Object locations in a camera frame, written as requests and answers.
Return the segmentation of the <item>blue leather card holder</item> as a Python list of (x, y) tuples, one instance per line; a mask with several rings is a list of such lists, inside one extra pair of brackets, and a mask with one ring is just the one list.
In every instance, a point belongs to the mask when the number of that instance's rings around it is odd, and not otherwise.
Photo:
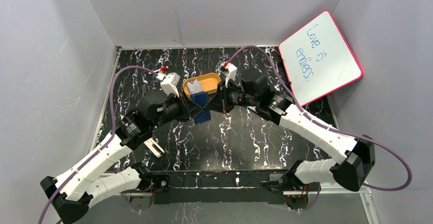
[(211, 120), (211, 113), (205, 109), (209, 102), (209, 95), (207, 92), (198, 92), (191, 95), (191, 101), (202, 108), (202, 111), (194, 118), (195, 124), (201, 124)]

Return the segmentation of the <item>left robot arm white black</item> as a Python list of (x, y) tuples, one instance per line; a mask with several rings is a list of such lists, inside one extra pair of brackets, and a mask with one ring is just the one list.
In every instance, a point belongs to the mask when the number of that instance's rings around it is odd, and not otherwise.
[(152, 152), (161, 147), (153, 131), (173, 120), (189, 121), (203, 111), (184, 93), (166, 95), (162, 90), (147, 93), (131, 109), (101, 145), (79, 163), (57, 177), (45, 177), (40, 185), (63, 223), (75, 223), (96, 203), (127, 190), (147, 191), (155, 187), (152, 173), (136, 163), (109, 177), (101, 175), (118, 160), (145, 144)]

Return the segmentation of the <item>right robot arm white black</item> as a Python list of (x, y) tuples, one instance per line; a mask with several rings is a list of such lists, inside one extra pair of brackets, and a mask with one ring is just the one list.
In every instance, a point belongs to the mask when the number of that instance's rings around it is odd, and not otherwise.
[(207, 110), (226, 114), (234, 106), (255, 107), (264, 120), (289, 129), (312, 142), (330, 157), (327, 160), (298, 160), (287, 171), (293, 190), (315, 182), (338, 183), (350, 191), (359, 191), (375, 163), (374, 145), (367, 140), (333, 132), (313, 123), (314, 117), (301, 112), (294, 100), (270, 87), (268, 78), (250, 68), (240, 75), (241, 86), (232, 80), (219, 82)]

